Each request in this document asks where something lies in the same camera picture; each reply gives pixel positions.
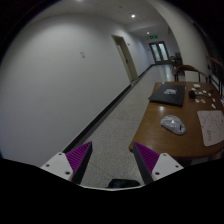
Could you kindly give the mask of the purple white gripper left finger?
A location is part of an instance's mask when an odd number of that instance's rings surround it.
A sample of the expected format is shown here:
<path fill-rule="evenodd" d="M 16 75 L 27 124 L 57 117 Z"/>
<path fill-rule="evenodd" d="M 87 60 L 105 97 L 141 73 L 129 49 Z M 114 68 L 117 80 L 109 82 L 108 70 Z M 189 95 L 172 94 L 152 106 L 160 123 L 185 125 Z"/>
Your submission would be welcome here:
<path fill-rule="evenodd" d="M 92 151 L 92 142 L 88 142 L 67 153 L 58 152 L 41 168 L 65 180 L 80 184 Z"/>

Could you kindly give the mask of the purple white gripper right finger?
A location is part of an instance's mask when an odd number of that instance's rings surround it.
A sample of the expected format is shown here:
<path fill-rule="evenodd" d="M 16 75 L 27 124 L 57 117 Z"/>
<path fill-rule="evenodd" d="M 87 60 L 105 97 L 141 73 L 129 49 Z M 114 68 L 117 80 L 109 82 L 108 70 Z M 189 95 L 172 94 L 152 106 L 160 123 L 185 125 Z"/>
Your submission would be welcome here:
<path fill-rule="evenodd" d="M 158 154 L 137 142 L 133 144 L 133 153 L 145 185 L 182 169 L 169 154 Z"/>

